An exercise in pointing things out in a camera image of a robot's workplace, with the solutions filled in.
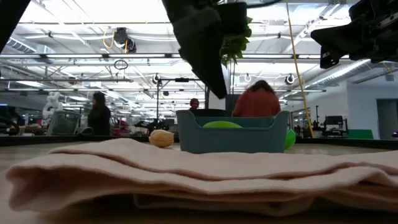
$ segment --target blue bin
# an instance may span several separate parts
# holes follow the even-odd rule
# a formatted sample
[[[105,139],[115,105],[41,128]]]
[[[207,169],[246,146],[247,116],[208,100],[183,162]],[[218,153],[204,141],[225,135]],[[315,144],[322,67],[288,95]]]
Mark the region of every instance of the blue bin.
[[[181,150],[195,154],[283,153],[288,117],[287,111],[267,118],[195,117],[191,111],[177,111]],[[242,128],[203,128],[212,121],[230,121]]]

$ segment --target yellow object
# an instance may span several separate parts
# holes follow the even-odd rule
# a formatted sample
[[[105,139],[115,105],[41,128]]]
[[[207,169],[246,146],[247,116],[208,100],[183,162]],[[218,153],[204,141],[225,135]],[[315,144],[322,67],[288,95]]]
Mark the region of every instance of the yellow object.
[[[114,32],[112,33],[112,44],[111,44],[111,46],[108,46],[108,45],[106,45],[106,43],[105,43],[105,35],[106,35],[106,31],[108,30],[108,28],[105,28],[105,32],[104,32],[104,37],[102,38],[102,43],[104,43],[104,46],[107,48],[107,49],[111,49],[112,47],[113,47],[113,42],[114,42]]]
[[[292,39],[292,49],[293,49],[294,64],[296,66],[296,73],[297,73],[298,82],[300,83],[301,95],[303,96],[303,100],[304,100],[305,117],[307,118],[307,121],[308,121],[308,127],[310,127],[311,138],[314,138],[313,131],[312,131],[311,118],[310,118],[310,115],[308,114],[308,109],[307,109],[307,98],[305,97],[304,88],[303,88],[303,82],[301,80],[301,76],[300,76],[300,72],[299,72],[299,66],[297,65],[297,55],[296,55],[296,49],[294,47],[292,22],[290,21],[290,13],[289,13],[289,4],[288,3],[286,3],[286,10],[287,10],[287,20],[289,21],[290,38]]]
[[[155,130],[150,134],[149,142],[157,147],[169,147],[174,143],[174,133]]]

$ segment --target green object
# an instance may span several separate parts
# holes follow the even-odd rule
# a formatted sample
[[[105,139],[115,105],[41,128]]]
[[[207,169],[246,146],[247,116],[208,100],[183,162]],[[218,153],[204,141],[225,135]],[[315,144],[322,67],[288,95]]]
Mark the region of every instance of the green object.
[[[230,35],[224,37],[223,46],[220,50],[221,63],[227,67],[230,61],[233,60],[237,64],[237,58],[243,58],[243,51],[246,50],[247,44],[249,43],[249,37],[252,31],[249,27],[253,19],[248,17],[248,24],[244,34],[241,35]]]
[[[348,130],[349,139],[374,139],[372,130],[350,129]]]
[[[242,126],[229,121],[212,121],[205,125],[204,128],[242,128]]]
[[[290,149],[296,142],[296,134],[293,130],[289,130],[286,134],[285,150]]]

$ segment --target folded towel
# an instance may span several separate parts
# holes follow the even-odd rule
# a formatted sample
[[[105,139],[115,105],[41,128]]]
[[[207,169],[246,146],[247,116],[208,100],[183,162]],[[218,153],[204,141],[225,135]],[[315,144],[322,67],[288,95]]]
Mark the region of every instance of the folded towel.
[[[232,210],[286,216],[322,198],[398,212],[398,152],[344,156],[190,154],[131,139],[65,146],[12,166],[13,210],[50,212],[104,195],[139,208]]]

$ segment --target orange shirt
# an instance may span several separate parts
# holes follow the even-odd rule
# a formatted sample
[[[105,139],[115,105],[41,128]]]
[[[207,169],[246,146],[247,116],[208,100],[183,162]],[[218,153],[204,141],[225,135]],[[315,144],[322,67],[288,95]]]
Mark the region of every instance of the orange shirt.
[[[278,97],[263,89],[258,91],[246,90],[237,100],[234,110],[235,116],[266,117],[275,116],[280,112]]]

